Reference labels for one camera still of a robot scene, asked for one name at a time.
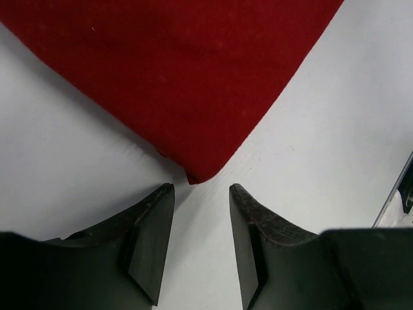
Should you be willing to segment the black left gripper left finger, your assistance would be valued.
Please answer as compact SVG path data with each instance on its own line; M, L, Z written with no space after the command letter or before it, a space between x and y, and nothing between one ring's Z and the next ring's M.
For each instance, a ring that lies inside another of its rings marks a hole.
M2 309L151 309L157 305L175 189L68 238L1 233Z

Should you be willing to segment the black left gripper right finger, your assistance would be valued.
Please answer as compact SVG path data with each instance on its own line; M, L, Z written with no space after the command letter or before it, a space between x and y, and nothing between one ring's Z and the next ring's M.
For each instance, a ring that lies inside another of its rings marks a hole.
M229 189L244 309L411 309L412 229L314 234Z

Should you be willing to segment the dark red t shirt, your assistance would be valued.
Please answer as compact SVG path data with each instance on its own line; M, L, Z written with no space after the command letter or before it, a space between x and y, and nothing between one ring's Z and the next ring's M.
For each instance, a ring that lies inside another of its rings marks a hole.
M198 184L245 141L340 6L2 1L1 22Z

